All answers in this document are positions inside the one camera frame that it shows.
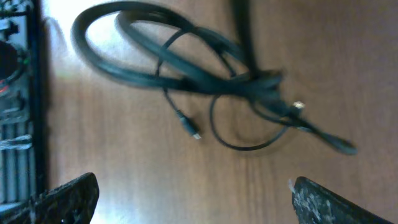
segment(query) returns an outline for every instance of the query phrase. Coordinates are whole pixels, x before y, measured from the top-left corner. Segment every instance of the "wood grain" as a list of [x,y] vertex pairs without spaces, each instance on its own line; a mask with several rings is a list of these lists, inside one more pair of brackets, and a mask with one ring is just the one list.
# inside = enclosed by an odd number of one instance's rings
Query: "wood grain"
[[[287,182],[301,175],[398,222],[397,1],[252,1],[261,67],[284,68],[287,100],[305,102],[306,117],[355,142],[356,156],[294,130],[268,149],[232,151],[210,133],[210,98],[174,93],[181,109],[203,124],[203,139],[190,138],[160,91],[112,82],[76,54],[74,18],[101,2],[42,1],[43,17],[52,18],[45,26],[50,186],[94,172],[101,193],[93,223],[297,223]],[[235,38],[227,1],[159,2]],[[160,42],[172,33],[139,27]],[[95,22],[88,36],[107,58],[154,69],[150,55],[121,38],[114,15]],[[193,37],[172,49],[226,75]],[[217,104],[216,116],[222,135],[238,144],[265,140],[277,128],[228,97]]]

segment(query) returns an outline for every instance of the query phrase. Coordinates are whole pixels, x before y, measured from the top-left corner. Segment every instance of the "wooden table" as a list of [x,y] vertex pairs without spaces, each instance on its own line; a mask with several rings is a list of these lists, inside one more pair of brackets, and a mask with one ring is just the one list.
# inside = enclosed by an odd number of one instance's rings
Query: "wooden table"
[[[308,119],[355,142],[356,156],[295,130],[265,150],[230,150],[211,134],[210,97],[173,93],[181,109],[203,124],[202,140],[190,138],[159,90],[112,82],[76,54],[72,23],[101,2],[42,2],[49,38],[50,186],[94,172],[100,197],[93,223],[296,223],[287,183],[301,175],[398,222],[397,1],[252,1],[261,67],[283,68],[285,98],[303,101]],[[158,2],[235,38],[227,0]],[[114,18],[90,27],[95,48],[126,67],[154,70],[153,58],[119,35]],[[174,32],[137,26],[159,42]],[[182,37],[172,49],[227,77],[195,38]],[[236,144],[259,143],[278,128],[234,98],[220,100],[216,117],[222,136]]]

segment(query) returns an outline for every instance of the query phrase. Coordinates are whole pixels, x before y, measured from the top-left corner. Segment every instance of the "cable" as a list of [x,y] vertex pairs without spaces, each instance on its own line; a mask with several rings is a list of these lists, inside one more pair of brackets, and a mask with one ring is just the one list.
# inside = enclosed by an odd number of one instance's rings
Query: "cable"
[[[100,4],[83,11],[73,23],[72,37],[76,48],[84,58],[114,80],[132,86],[162,88],[166,100],[179,116],[180,114],[178,114],[178,112],[180,112],[180,110],[169,96],[169,90],[216,95],[210,106],[211,128],[217,140],[227,147],[244,151],[259,149],[260,147],[268,146],[285,133],[288,127],[292,127],[314,134],[338,152],[356,154],[357,149],[350,142],[320,131],[316,126],[300,117],[299,108],[288,106],[284,103],[279,93],[279,83],[282,81],[282,75],[280,73],[275,74],[273,71],[261,71],[256,65],[252,50],[250,30],[248,29],[248,1],[234,0],[232,6],[234,20],[236,21],[237,31],[242,45],[234,44],[212,30],[197,27],[186,18],[164,7],[131,1]],[[119,67],[99,56],[89,46],[85,34],[90,24],[102,16],[118,11],[122,12],[118,14],[117,22],[125,35],[138,43],[143,49],[159,58],[155,75]],[[176,27],[180,30],[161,46],[150,37],[132,27],[131,24],[136,21],[157,22]],[[173,41],[187,33],[200,38],[215,52],[215,54],[217,54],[221,62],[229,70],[231,79],[224,80],[217,78],[216,75],[211,72],[167,50],[168,46]],[[229,54],[243,65],[247,66],[249,72],[237,75],[224,58],[225,54]],[[160,76],[160,66],[164,61],[180,70],[184,77],[176,79]],[[234,95],[245,98],[257,115],[268,121],[284,125],[285,127],[282,128],[276,137],[264,144],[253,147],[232,146],[222,140],[215,129],[213,108],[219,95]],[[275,116],[262,113],[254,105],[259,105],[267,109]],[[185,115],[183,115],[182,118],[183,126],[191,122],[189,119],[186,119],[187,117]]]

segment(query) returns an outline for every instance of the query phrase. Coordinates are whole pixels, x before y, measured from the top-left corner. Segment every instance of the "wooden surface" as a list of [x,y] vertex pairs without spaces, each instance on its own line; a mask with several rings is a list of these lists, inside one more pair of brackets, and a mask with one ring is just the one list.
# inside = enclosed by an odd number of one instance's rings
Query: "wooden surface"
[[[100,197],[93,223],[297,223],[287,183],[301,175],[398,222],[397,1],[253,1],[259,64],[284,68],[286,99],[303,101],[308,119],[355,142],[356,156],[295,130],[270,148],[238,153],[212,136],[210,97],[174,93],[181,109],[203,124],[203,139],[190,138],[160,91],[112,82],[76,54],[72,22],[100,2],[42,5],[50,46],[50,186],[94,172]],[[159,2],[235,37],[227,1]],[[172,34],[139,27],[161,42]],[[149,54],[120,37],[114,15],[95,22],[88,36],[107,58],[154,70]],[[172,49],[226,76],[193,37]],[[261,142],[277,128],[228,97],[216,116],[222,135],[237,144]]]

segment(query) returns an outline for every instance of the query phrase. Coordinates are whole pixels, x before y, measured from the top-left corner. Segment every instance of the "cable connector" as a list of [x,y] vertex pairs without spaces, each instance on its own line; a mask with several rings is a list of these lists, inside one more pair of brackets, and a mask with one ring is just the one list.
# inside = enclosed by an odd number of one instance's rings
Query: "cable connector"
[[188,134],[193,136],[196,140],[201,139],[200,135],[198,134],[198,127],[189,117],[183,114],[180,110],[177,111],[177,116]]

